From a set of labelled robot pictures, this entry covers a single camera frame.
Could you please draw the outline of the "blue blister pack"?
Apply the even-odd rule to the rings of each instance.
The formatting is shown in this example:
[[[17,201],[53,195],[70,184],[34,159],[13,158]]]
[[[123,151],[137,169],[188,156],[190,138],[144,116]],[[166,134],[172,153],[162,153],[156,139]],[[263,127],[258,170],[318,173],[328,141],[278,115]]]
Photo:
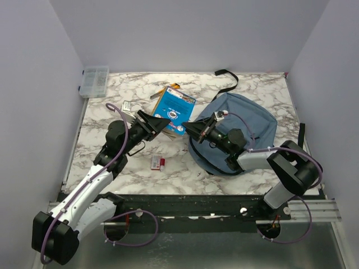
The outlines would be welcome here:
[[[152,116],[170,119],[170,124],[163,131],[175,137],[183,136],[185,129],[181,124],[190,120],[195,104],[195,98],[183,93],[180,89],[168,86],[155,104]]]

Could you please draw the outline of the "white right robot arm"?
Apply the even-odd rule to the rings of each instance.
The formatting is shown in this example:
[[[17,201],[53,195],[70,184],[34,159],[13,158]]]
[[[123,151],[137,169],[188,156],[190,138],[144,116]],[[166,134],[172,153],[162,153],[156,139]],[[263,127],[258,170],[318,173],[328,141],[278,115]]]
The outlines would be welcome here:
[[[264,194],[263,202],[258,205],[258,213],[263,219],[272,219],[282,204],[295,196],[303,196],[321,182],[323,170],[319,163],[293,141],[288,140],[279,147],[255,150],[246,145],[248,141],[241,129],[232,128],[224,134],[217,129],[218,122],[215,116],[211,116],[182,125],[190,137],[190,146],[193,142],[208,141],[211,148],[224,154],[224,163],[230,169],[227,175],[256,169],[275,172],[280,182]]]

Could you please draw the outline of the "blue backpack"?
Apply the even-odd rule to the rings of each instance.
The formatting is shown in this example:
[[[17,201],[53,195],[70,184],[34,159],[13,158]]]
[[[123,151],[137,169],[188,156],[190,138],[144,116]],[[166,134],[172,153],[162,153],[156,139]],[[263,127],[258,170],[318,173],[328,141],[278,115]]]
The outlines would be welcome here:
[[[214,116],[219,110],[227,110],[228,115],[216,125],[219,131],[226,134],[230,129],[238,128],[247,139],[248,147],[255,150],[273,147],[278,125],[275,117],[254,101],[233,93],[234,89],[235,87],[231,86],[218,91],[195,121]],[[211,148],[208,141],[193,142],[193,146],[190,146],[188,135],[188,151],[197,165],[209,174],[235,176],[227,175],[230,169],[224,163],[224,154]]]

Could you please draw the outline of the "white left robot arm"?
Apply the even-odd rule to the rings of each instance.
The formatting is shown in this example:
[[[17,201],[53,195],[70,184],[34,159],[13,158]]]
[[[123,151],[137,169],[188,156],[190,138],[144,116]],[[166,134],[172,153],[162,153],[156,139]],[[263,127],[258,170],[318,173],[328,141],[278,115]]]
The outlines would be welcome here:
[[[103,221],[123,218],[124,199],[101,191],[123,170],[127,154],[142,141],[153,140],[170,122],[141,110],[137,115],[131,124],[125,119],[111,122],[105,144],[85,178],[56,207],[34,217],[31,246],[40,253],[42,264],[55,261],[65,265],[86,234]]]

